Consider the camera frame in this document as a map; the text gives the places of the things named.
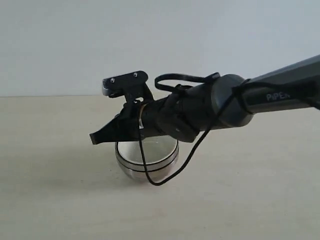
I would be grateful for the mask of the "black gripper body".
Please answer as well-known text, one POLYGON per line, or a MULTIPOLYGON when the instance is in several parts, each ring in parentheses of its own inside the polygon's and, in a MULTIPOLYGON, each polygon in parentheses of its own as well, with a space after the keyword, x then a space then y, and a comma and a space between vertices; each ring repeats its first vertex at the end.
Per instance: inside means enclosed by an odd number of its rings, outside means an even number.
POLYGON ((159 112, 165 101, 165 98, 160 98, 148 103, 137 103, 129 116, 125 116, 124 110, 121 110, 114 118, 114 139, 138 140, 166 136, 165 131, 157 123, 159 112))

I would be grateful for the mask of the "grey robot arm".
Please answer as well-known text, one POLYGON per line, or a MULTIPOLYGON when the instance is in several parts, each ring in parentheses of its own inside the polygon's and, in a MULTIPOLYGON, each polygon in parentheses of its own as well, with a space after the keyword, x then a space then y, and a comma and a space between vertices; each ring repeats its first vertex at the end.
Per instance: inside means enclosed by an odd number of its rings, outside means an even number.
POLYGON ((320 107, 319 56, 249 79, 217 72, 205 77, 162 74, 154 85, 168 96, 157 100, 147 80, 139 70, 102 81, 105 96, 123 96, 125 103, 89 135, 94 145, 155 136, 191 143, 200 132, 243 127, 258 113, 320 107))

